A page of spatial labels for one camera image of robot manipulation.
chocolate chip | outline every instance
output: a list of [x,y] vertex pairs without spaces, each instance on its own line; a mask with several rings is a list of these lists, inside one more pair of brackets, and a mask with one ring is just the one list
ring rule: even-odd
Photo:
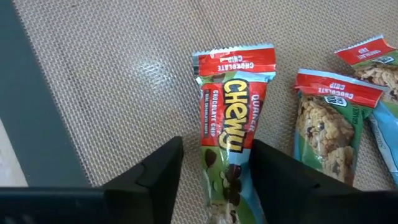
[[312,137],[312,132],[311,132],[311,130],[312,130],[312,127],[307,128],[307,136],[308,136],[309,138]]
[[236,164],[230,164],[225,173],[225,177],[229,183],[232,183],[232,181],[237,180],[241,174],[242,174],[241,166]]
[[221,73],[221,74],[218,74],[218,75],[213,75],[211,77],[211,81],[214,82],[214,83],[220,83],[220,82],[222,82],[224,80],[224,77],[225,77],[225,73]]
[[369,83],[373,83],[373,77],[367,77],[365,78]]
[[217,154],[213,152],[211,149],[206,149],[205,152],[205,162],[207,167],[211,167],[214,165],[217,159]]
[[391,91],[390,91],[390,95],[391,95],[391,97],[392,97],[393,99],[398,100],[398,95],[395,94],[394,90],[391,90]]
[[232,188],[225,188],[223,191],[223,195],[225,200],[231,202],[234,206],[238,206],[241,202],[241,195],[239,192]]
[[335,163],[333,165],[333,168],[331,169],[332,172],[334,172],[335,174],[339,175],[340,174],[340,165],[339,163]]
[[324,128],[325,128],[325,124],[324,124],[324,122],[321,122],[321,123],[319,123],[319,130],[324,130]]
[[229,214],[231,215],[232,223],[236,223],[236,212],[232,210]]
[[238,192],[242,192],[242,183],[240,180],[233,180],[229,183],[229,187],[236,189]]

